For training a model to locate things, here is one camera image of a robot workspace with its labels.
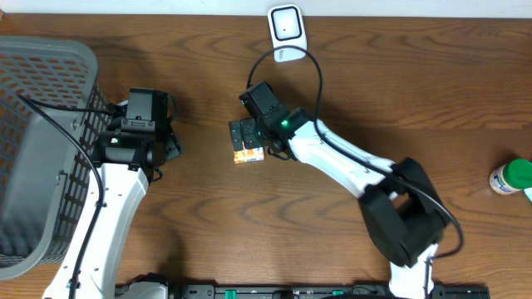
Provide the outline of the small orange snack box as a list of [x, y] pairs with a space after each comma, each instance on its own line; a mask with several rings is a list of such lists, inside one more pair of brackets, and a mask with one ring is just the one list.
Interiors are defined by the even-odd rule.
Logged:
[[234, 152], [234, 162], [236, 164], [243, 164], [262, 160], [264, 160], [263, 147], [258, 147], [255, 149], [242, 149], [240, 151]]

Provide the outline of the green lid jar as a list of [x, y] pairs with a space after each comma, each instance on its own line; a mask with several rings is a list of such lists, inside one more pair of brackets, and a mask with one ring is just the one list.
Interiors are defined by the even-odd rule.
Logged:
[[498, 194], [508, 195], [531, 187], [531, 162], [514, 159], [493, 170], [489, 176], [490, 187]]

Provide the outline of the light green tissue pack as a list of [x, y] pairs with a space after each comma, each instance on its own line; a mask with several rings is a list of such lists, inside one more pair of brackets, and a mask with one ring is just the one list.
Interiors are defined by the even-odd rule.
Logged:
[[532, 188], [524, 189], [524, 193], [526, 197], [529, 199], [529, 201], [532, 202]]

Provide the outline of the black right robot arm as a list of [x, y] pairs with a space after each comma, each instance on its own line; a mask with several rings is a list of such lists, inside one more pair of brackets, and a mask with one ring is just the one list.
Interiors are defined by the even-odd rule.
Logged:
[[239, 100], [250, 117], [229, 124], [235, 158], [292, 159], [341, 184], [357, 200], [370, 239], [390, 263], [390, 293], [431, 297], [432, 263], [451, 217], [421, 165], [359, 149], [307, 111], [290, 110], [265, 81], [248, 87]]

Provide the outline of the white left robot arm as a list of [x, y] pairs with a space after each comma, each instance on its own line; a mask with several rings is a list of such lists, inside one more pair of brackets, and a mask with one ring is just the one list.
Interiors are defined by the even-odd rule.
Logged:
[[86, 200], [70, 247], [44, 291], [45, 298], [170, 298], [170, 284], [148, 273], [116, 282], [135, 212], [161, 166], [181, 154], [171, 123], [175, 98], [164, 91], [132, 88], [112, 107], [111, 123], [91, 148]]

